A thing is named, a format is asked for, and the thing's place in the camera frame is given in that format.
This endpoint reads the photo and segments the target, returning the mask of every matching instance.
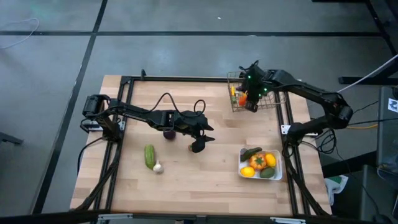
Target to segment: concrete floor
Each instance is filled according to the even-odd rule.
[[[91,31],[100,5],[100,0],[0,0],[0,25],[37,17],[39,30]],[[4,29],[31,28],[32,24],[18,24]],[[108,1],[99,30],[375,32],[377,28],[364,4],[122,0]],[[0,45],[20,38],[0,35]],[[0,216],[30,213],[89,38],[33,36],[0,50],[0,131],[25,139],[22,146],[0,145]],[[148,75],[224,77],[259,59],[264,69],[281,68],[312,85],[339,90],[343,88],[339,76],[364,76],[390,57],[378,37],[97,37],[43,212],[69,209],[76,160],[87,137],[79,128],[81,110],[86,96],[99,91],[104,75],[138,75],[144,68]],[[355,109],[377,100],[378,90],[356,86],[343,95]],[[319,106],[310,106],[311,116],[321,113]],[[376,118],[374,105],[353,121]],[[350,158],[374,151],[376,132],[337,131],[340,154]]]

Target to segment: yellow cable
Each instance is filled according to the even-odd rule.
[[[348,129],[371,129],[377,127],[377,124],[370,125],[368,127],[347,127]]]

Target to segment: cucumber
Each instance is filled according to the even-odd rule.
[[[145,165],[153,170],[155,166],[155,147],[153,145],[145,146]]]
[[[271,178],[275,175],[275,170],[272,167],[266,167],[260,172],[261,178]]]
[[[255,155],[257,152],[261,152],[261,151],[262,151],[262,149],[260,147],[255,147],[254,149],[248,149],[246,152],[244,152],[244,154],[241,155],[241,162],[244,162],[244,161],[250,159],[250,157]]]

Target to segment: white sticker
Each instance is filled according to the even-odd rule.
[[[388,99],[388,109],[398,113],[398,101],[391,98]]]

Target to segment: wire basket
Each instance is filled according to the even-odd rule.
[[[239,74],[241,72],[228,72],[226,77],[228,81],[228,93],[229,93],[229,100],[231,102],[232,106],[232,111],[233,112],[238,112],[238,111],[246,111],[247,109],[244,107],[244,105],[239,105],[239,97],[243,95],[242,92],[235,93],[235,100],[233,100],[233,95],[231,94],[231,87],[239,87],[242,85],[243,82],[243,77],[239,77]],[[275,108],[277,105],[285,103],[285,95],[283,93],[279,93],[279,100],[280,103],[275,102],[275,93],[273,91],[270,91],[267,96],[263,96],[260,98],[258,102],[258,109],[259,110],[264,110],[264,109],[271,109]]]

